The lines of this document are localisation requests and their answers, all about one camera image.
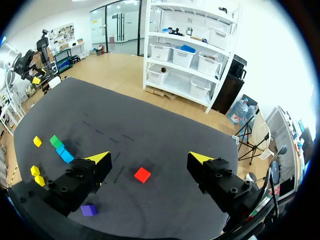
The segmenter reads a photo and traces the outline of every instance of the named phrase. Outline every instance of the black table surface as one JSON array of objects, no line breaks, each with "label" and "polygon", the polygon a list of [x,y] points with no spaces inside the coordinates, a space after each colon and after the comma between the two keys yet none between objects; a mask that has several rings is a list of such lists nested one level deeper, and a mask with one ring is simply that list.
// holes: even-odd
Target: black table surface
[{"label": "black table surface", "polygon": [[[222,157],[237,171],[238,151],[231,136],[71,77],[38,101],[14,132],[24,181],[33,179],[32,165],[45,180],[55,180],[69,168],[50,144],[52,135],[75,157],[111,152],[112,170],[98,192],[83,202],[94,204],[98,215],[85,217],[79,208],[70,219],[128,237],[207,240],[221,233],[228,215],[198,189],[187,171],[187,156],[192,151]],[[42,140],[39,148],[35,136]],[[151,172],[144,184],[134,178],[140,167]]]}]

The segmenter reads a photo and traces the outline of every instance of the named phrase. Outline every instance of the glass wall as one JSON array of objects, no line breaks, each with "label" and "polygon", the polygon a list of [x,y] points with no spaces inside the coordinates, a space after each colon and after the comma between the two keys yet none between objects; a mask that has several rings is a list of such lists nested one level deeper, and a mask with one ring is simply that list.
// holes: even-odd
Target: glass wall
[{"label": "glass wall", "polygon": [[99,45],[104,45],[104,51],[107,51],[106,46],[106,18],[105,7],[100,7],[90,12],[91,25],[91,40],[92,48],[98,48]]},{"label": "glass wall", "polygon": [[109,53],[137,55],[139,4],[139,0],[123,0],[106,6]]},{"label": "glass wall", "polygon": [[[144,50],[145,50],[145,29],[146,29],[146,10],[147,10],[147,0],[141,0],[141,18],[140,18],[140,48],[139,48],[139,56],[144,55]],[[157,26],[157,21],[156,21],[156,14],[158,18],[160,18],[161,11],[160,9],[156,8],[156,12],[154,12],[153,9],[151,9],[150,12],[150,23],[149,23],[149,31],[150,32],[158,32],[158,26]],[[149,38],[149,48],[150,44],[157,42],[158,38],[157,37],[150,37]]]}]

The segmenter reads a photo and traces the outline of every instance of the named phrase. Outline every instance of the purple cube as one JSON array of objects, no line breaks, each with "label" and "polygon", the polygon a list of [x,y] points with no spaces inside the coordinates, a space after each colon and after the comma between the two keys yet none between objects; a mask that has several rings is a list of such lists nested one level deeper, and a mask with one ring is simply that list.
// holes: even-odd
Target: purple cube
[{"label": "purple cube", "polygon": [[85,206],[80,206],[80,207],[81,207],[82,214],[85,217],[98,214],[96,207],[94,205],[85,205]]}]

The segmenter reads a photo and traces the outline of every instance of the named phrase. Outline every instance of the wooden floor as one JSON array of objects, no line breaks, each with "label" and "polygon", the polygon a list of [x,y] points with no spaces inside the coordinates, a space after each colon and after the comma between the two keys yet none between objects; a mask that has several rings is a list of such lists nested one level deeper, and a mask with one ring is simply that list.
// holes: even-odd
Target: wooden floor
[{"label": "wooden floor", "polygon": [[[206,108],[198,103],[182,97],[169,100],[167,97],[161,97],[144,91],[143,58],[139,56],[124,54],[90,55],[76,63],[72,68],[63,72],[61,74],[61,79],[64,79],[65,76],[80,79],[120,94],[148,102],[210,126],[228,135],[234,135],[239,129],[239,126],[230,123],[225,115],[218,113],[217,111],[211,110],[206,114]],[[43,96],[42,91],[38,90],[34,96],[23,104],[23,108],[28,111],[31,103],[38,101]],[[21,176],[19,168],[13,176],[17,166],[13,137],[8,133],[4,133],[1,143],[7,147],[6,161],[9,165],[7,182],[8,184],[14,185],[21,181]],[[242,147],[239,154],[243,154],[245,151],[248,151],[248,149]],[[249,160],[239,161],[237,175],[244,179],[247,173],[253,172],[259,179],[266,175],[268,165],[268,159],[260,160],[258,157],[253,159],[251,166],[249,166]]]}]

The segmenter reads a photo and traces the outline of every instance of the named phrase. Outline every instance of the trash can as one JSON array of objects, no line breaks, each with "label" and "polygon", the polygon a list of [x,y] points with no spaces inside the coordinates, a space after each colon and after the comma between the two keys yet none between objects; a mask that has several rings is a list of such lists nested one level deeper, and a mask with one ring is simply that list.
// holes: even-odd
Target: trash can
[{"label": "trash can", "polygon": [[99,50],[95,50],[95,53],[96,53],[97,56],[102,55],[102,48],[99,49]]}]

